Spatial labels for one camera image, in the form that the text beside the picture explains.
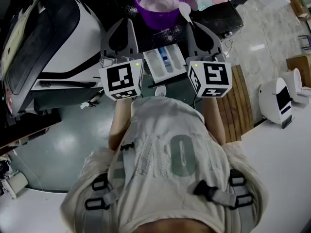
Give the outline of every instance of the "backpack strap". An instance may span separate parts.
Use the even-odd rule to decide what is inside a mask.
[[[193,193],[203,195],[207,201],[228,207],[232,213],[237,211],[241,220],[241,233],[250,233],[255,227],[255,219],[252,209],[253,195],[248,192],[246,182],[247,180],[240,171],[232,169],[227,189],[230,193],[221,191],[216,186],[209,186],[205,180],[198,183]]]
[[[125,180],[120,182],[116,187],[108,181],[108,174],[104,173],[98,176],[92,183],[92,195],[85,201],[85,217],[83,232],[99,233],[102,227],[108,233],[117,232],[116,218],[113,217],[115,212],[115,202],[120,198],[122,191],[130,183],[135,171],[135,138],[137,124],[131,122],[129,132],[120,147],[120,154],[123,155]]]

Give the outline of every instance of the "white powder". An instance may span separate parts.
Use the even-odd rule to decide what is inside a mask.
[[[154,12],[169,12],[178,9],[179,0],[140,0],[139,5]]]
[[[130,5],[127,5],[124,10],[129,16],[132,17],[135,17],[138,14],[137,8]]]
[[[161,32],[161,38],[166,43],[171,43],[172,41],[175,41],[178,37],[180,37],[180,32],[182,31],[181,27],[179,25],[176,25],[171,30],[166,29]]]

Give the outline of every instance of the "white wall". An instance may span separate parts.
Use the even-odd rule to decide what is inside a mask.
[[[12,200],[0,197],[1,233],[66,233],[59,207],[66,194],[24,189]]]
[[[294,107],[284,130],[265,122],[242,141],[270,200],[254,233],[299,233],[311,218],[311,106]]]

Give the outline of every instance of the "cable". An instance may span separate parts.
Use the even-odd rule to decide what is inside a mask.
[[[197,95],[194,96],[194,99],[193,99],[193,103],[190,105],[193,109],[196,110],[196,107],[195,107],[195,104],[200,102],[202,99],[199,99],[198,101],[195,101],[197,98]]]
[[[34,174],[34,172],[31,171],[31,169],[23,162],[23,160],[17,155],[17,153],[15,152],[15,150],[13,150],[14,154],[18,157],[18,159],[20,159],[20,161],[28,168],[28,170],[34,175],[34,177],[36,178],[36,180],[38,181],[39,185],[40,185],[40,188],[42,190],[42,192],[44,192],[43,188],[42,188],[42,185],[39,181],[39,179],[37,178],[37,176]]]
[[[244,14],[244,16],[243,16],[243,19],[242,19],[243,22],[244,22],[244,18],[245,18],[246,13],[247,13],[247,10],[245,11],[245,14]],[[226,40],[225,40],[225,46],[226,46],[227,48],[230,48],[229,51],[228,51],[228,53],[225,55],[226,57],[229,55],[229,53],[230,53],[231,50],[232,50],[233,42],[234,42],[235,38],[237,38],[238,36],[240,36],[240,35],[242,34],[242,30],[243,30],[243,27],[241,27],[240,33],[239,33],[238,35],[236,35],[232,40],[230,40],[230,39],[226,39]]]
[[[274,59],[273,59],[273,57],[272,57],[272,54],[271,54],[271,50],[270,50],[270,48],[269,48],[268,40],[267,40],[267,37],[266,37],[266,31],[265,31],[265,29],[264,29],[263,20],[261,19],[260,14],[259,14],[258,12],[257,12],[257,14],[258,14],[258,16],[259,16],[259,18],[260,18],[260,20],[261,20],[261,23],[262,23],[263,35],[264,35],[264,38],[265,38],[265,40],[266,40],[268,50],[269,50],[269,52],[270,52],[270,56],[271,56],[272,63],[273,63],[273,68],[274,68],[274,72],[275,72],[276,77],[278,77],[278,71],[277,71],[277,68],[276,68],[276,64],[275,64],[275,62],[274,62]]]
[[[144,96],[142,94],[140,94],[140,96],[143,98]],[[132,100],[135,100],[138,96],[133,97]]]

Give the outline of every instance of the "white appliance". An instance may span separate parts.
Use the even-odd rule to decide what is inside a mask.
[[[285,81],[271,80],[259,87],[261,114],[285,129],[292,121],[292,103]]]
[[[1,182],[6,193],[10,194],[13,199],[17,199],[17,193],[28,185],[25,175],[21,172],[17,172],[13,177],[1,180]]]
[[[311,97],[311,88],[302,87],[300,72],[297,68],[293,71],[281,74],[284,79],[291,98],[297,103],[309,104]]]
[[[81,0],[31,2],[19,12],[22,21],[11,25],[2,60],[12,116],[79,104],[103,86],[98,69],[105,32],[92,10]]]

